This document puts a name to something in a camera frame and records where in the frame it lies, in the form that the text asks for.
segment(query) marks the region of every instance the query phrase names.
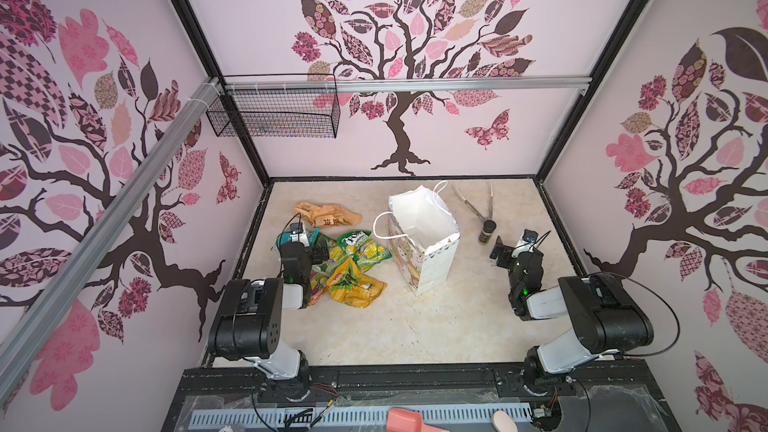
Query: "pink scoop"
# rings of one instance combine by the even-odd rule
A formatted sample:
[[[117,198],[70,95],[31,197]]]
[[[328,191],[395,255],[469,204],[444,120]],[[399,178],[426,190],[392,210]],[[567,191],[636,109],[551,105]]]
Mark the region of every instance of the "pink scoop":
[[[445,429],[424,424],[419,412],[404,409],[391,409],[386,418],[388,432],[448,432]]]

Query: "pink wall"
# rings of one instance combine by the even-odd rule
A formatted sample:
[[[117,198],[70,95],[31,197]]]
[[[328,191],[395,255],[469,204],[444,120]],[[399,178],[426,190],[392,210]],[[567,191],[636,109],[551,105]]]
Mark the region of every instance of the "pink wall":
[[[191,0],[225,73],[309,69],[334,70],[341,77],[349,69],[349,80],[419,78],[416,66],[422,59],[425,78],[439,77],[443,72],[446,76],[451,69],[461,67],[461,76],[474,76],[475,67],[510,60],[517,62],[506,69],[514,68],[526,76],[587,75],[628,2],[500,0],[502,8],[481,31],[486,24],[485,11],[494,1],[426,0],[421,14],[405,9],[393,13],[397,0]],[[369,8],[374,4],[377,16]],[[504,27],[515,14],[520,17],[519,24],[512,30]],[[435,18],[444,27],[435,26],[430,33],[429,25]],[[316,20],[329,25],[318,27]],[[481,32],[487,35],[478,38]],[[482,45],[494,38],[499,38],[499,43]],[[427,41],[429,46],[419,50]],[[406,43],[412,46],[410,52]],[[363,52],[356,54],[355,49]],[[370,51],[370,58],[365,50]],[[471,65],[475,53],[478,63]],[[395,72],[400,60],[405,66]],[[398,176],[406,171],[421,176],[535,173],[575,92],[497,90],[495,94],[498,96],[479,101],[462,100],[449,92],[427,99],[423,94],[401,94],[399,108],[390,111],[385,107],[388,94],[379,93],[360,98],[361,107],[371,102],[371,113],[366,116],[354,106],[350,108],[357,99],[342,97],[336,139],[259,137],[255,143],[272,176]],[[410,107],[418,100],[430,102],[431,112]],[[381,104],[380,114],[374,112],[377,102]],[[503,127],[492,127],[504,111],[507,114],[497,126],[508,120],[504,126],[509,128],[508,134]],[[493,142],[485,147],[478,138]],[[321,160],[310,159],[318,156]],[[378,165],[384,167],[372,170]]]
[[[205,74],[168,0],[0,8],[5,337]],[[0,427],[159,429],[181,371],[200,361],[260,191],[238,141],[217,139],[203,118],[3,405]]]
[[[767,19],[655,0],[547,183],[589,270],[680,316],[648,364],[683,430],[768,424]],[[670,313],[627,287],[662,349]]]

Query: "pink butterfly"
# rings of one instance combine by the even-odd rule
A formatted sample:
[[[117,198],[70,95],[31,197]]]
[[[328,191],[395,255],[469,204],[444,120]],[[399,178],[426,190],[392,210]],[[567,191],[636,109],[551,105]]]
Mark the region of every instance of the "pink butterfly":
[[[471,138],[477,139],[478,144],[488,150],[488,145],[493,142],[494,136],[496,139],[509,140],[509,137],[507,137],[507,134],[509,134],[509,127],[504,125],[507,122],[509,122],[509,109],[498,114],[498,117],[496,117],[489,129],[486,129],[485,127],[470,127],[464,132],[469,134]]]
[[[219,192],[216,194],[216,204],[221,204],[227,199],[235,200],[238,197],[235,182],[240,177],[237,168],[231,166],[230,161],[221,152],[219,152],[219,162],[221,171],[224,172],[224,184],[219,187]]]

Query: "wire basket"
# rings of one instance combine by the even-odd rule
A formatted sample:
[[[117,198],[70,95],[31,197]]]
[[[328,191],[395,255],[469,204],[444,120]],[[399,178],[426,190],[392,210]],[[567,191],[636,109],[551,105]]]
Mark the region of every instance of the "wire basket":
[[[255,82],[252,88],[240,86],[227,90],[207,111],[216,136],[335,139],[341,116],[336,78],[331,74],[248,77],[274,76],[302,76],[308,82]]]

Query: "metal tongs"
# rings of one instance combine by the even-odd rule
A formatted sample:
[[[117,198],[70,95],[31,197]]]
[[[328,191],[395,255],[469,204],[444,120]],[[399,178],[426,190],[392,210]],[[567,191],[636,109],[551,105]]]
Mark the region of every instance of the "metal tongs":
[[[459,198],[459,200],[464,202],[467,205],[467,207],[469,207],[469,210],[473,211],[475,213],[475,215],[478,216],[478,218],[480,219],[481,222],[485,222],[486,220],[493,219],[493,183],[488,181],[488,185],[490,186],[490,190],[491,190],[491,199],[490,199],[490,202],[488,203],[488,216],[487,217],[485,217],[483,214],[481,214],[469,202],[469,200],[467,200],[467,198],[464,196],[464,194],[462,194],[462,191],[458,190],[458,187],[453,186],[453,191],[456,194],[456,196]]]

